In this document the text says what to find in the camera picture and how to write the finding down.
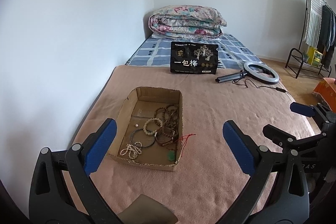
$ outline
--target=blue plaid bed sheet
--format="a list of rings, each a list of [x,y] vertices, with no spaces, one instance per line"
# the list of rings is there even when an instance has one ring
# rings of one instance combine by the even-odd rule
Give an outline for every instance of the blue plaid bed sheet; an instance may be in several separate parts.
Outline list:
[[[230,34],[224,34],[220,40],[194,40],[194,39],[155,39],[148,38],[139,49],[126,62],[126,65],[169,67],[170,44],[172,41],[196,42],[218,44],[218,67],[229,69],[243,69],[247,61],[261,62],[253,52],[244,46],[238,39]]]

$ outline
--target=floral comforter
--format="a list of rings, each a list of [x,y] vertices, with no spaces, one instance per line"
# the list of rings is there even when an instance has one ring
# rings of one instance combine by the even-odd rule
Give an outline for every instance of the floral comforter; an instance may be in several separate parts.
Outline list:
[[[223,35],[226,21],[211,7],[166,6],[153,12],[148,26],[167,38],[211,40]]]

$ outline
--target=metal clothes rack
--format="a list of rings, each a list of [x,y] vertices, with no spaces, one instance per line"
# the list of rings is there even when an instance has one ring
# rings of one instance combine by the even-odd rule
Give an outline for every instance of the metal clothes rack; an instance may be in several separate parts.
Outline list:
[[[321,73],[322,71],[328,72],[329,73],[328,77],[329,77],[330,74],[331,74],[331,66],[330,66],[330,69],[327,69],[326,67],[324,67],[324,65],[322,63],[320,63],[320,65],[318,67],[312,66],[309,63],[304,62],[303,53],[300,51],[301,44],[302,44],[302,39],[303,39],[303,34],[305,33],[305,25],[306,25],[307,10],[308,10],[307,5],[308,5],[308,0],[306,0],[306,11],[305,11],[305,16],[304,16],[304,24],[303,24],[303,30],[302,30],[302,35],[301,35],[299,48],[292,48],[291,49],[291,51],[289,52],[289,55],[288,55],[288,59],[287,59],[287,63],[286,63],[285,68],[287,68],[287,67],[290,68],[295,73],[295,75],[296,75],[295,78],[296,79],[299,77],[299,75],[304,75],[304,76],[313,77],[313,78],[321,78],[321,77],[323,77],[323,74]],[[301,56],[294,55],[293,51],[298,52]],[[291,67],[288,64],[291,57],[293,57],[296,61],[298,61],[300,63],[300,66],[298,68],[297,67]],[[309,70],[309,69],[302,68],[303,65],[319,69],[319,71],[317,72],[317,71],[314,71],[314,70]],[[312,72],[312,73],[317,73],[317,76],[302,74],[302,73],[300,73],[302,70],[309,71],[309,72]]]

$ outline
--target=cardboard box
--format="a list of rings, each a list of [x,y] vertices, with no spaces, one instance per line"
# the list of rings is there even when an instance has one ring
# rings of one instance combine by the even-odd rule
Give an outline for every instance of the cardboard box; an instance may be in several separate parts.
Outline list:
[[[170,90],[164,88],[138,87],[131,91],[124,101],[117,117],[117,135],[115,136],[108,153],[114,160],[135,165],[143,168],[174,171],[180,160],[181,142],[177,141],[169,145],[169,149],[175,149],[175,161],[169,161],[167,147],[162,147],[156,142],[148,148],[143,148],[142,153],[137,158],[131,160],[128,153],[124,156],[120,155],[120,151],[126,148],[127,144],[131,144],[130,135],[134,130],[143,128],[145,122],[154,118],[154,112],[159,107],[166,107],[174,104],[179,109],[178,133],[179,138],[183,135],[182,123],[182,94],[178,90]],[[147,129],[156,130],[159,126],[154,122],[147,125]],[[154,136],[145,135],[143,131],[138,131],[134,135],[134,141],[139,138],[147,138],[148,142],[153,140]]]

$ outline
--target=blue gripper pad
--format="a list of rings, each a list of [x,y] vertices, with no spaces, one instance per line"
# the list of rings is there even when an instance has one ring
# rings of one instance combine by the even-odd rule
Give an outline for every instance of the blue gripper pad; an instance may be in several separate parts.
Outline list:
[[[234,128],[230,122],[231,121],[227,121],[223,124],[223,137],[243,173],[252,176],[255,172],[254,157],[245,142],[239,136],[237,131],[240,131],[240,129],[237,126]]]
[[[301,115],[306,116],[306,117],[314,117],[315,116],[315,111],[314,111],[313,107],[311,107],[311,106],[306,106],[306,105],[303,105],[303,104],[293,102],[293,103],[291,103],[289,108],[292,112],[301,114]]]
[[[84,170],[87,175],[97,171],[116,134],[117,123],[111,119],[85,156]]]

